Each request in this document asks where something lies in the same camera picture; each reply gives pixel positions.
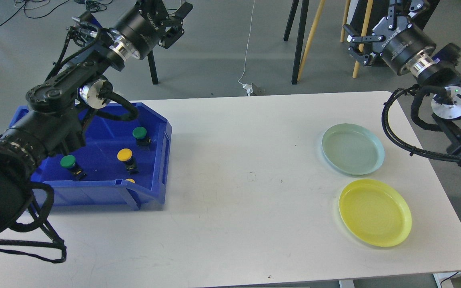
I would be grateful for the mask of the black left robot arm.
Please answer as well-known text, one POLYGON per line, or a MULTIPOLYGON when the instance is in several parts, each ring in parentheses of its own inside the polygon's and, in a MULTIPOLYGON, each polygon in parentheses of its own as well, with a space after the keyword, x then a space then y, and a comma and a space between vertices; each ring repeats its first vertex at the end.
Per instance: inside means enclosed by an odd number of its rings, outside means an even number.
POLYGON ((156 46, 168 49, 184 35, 183 23, 193 5, 183 2, 169 12, 161 0, 138 0, 115 26, 105 28, 84 12, 68 28, 58 61, 42 84, 26 94, 29 112, 0 135, 0 252, 25 255, 2 246, 52 248, 59 259, 30 257, 60 264, 66 245, 48 221, 54 189, 33 182, 42 162, 86 145, 85 133, 96 116, 130 122, 138 109, 113 91, 104 76, 122 71, 130 57, 148 59, 156 46))

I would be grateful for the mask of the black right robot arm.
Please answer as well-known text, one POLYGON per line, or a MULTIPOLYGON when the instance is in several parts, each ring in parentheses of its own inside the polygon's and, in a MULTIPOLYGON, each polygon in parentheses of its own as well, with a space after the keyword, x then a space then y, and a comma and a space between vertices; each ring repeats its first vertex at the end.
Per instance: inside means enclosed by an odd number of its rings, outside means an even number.
POLYGON ((343 22, 343 33, 350 37, 348 53, 361 65, 370 66, 377 57, 397 75, 411 73, 416 84, 395 90, 384 103, 382 128, 386 136, 411 155, 454 162, 461 167, 461 74, 456 70, 461 49, 454 43, 440 51, 415 18, 430 7, 426 0, 391 0, 386 15, 370 35, 360 35, 343 22), (388 122, 392 104, 402 95, 413 97, 410 118, 426 131, 442 132, 450 140, 446 153, 419 149, 400 139, 388 122))

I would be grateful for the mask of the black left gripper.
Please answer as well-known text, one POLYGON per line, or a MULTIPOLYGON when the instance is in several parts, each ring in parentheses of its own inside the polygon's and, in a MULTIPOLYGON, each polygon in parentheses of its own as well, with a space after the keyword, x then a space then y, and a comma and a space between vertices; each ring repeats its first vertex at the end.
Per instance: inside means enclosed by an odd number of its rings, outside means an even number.
POLYGON ((110 31, 132 46, 131 55, 143 60, 158 44, 168 49, 184 35, 184 22, 177 24, 177 19, 184 20, 192 9, 190 2, 183 2, 172 16, 161 0, 138 0, 110 31))

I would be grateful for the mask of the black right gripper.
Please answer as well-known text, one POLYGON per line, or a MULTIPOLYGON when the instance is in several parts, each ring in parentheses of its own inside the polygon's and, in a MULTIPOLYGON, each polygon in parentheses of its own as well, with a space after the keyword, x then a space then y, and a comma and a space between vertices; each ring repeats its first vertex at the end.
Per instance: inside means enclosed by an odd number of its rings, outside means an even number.
POLYGON ((409 72, 408 62, 424 52, 431 55, 437 44, 411 20, 429 9, 427 0, 390 0, 387 16, 377 24, 377 35, 358 35, 349 24, 343 29, 351 36, 348 54, 362 66, 371 66, 377 55, 397 75, 409 72), (377 42, 377 51, 364 53, 361 44, 377 42))

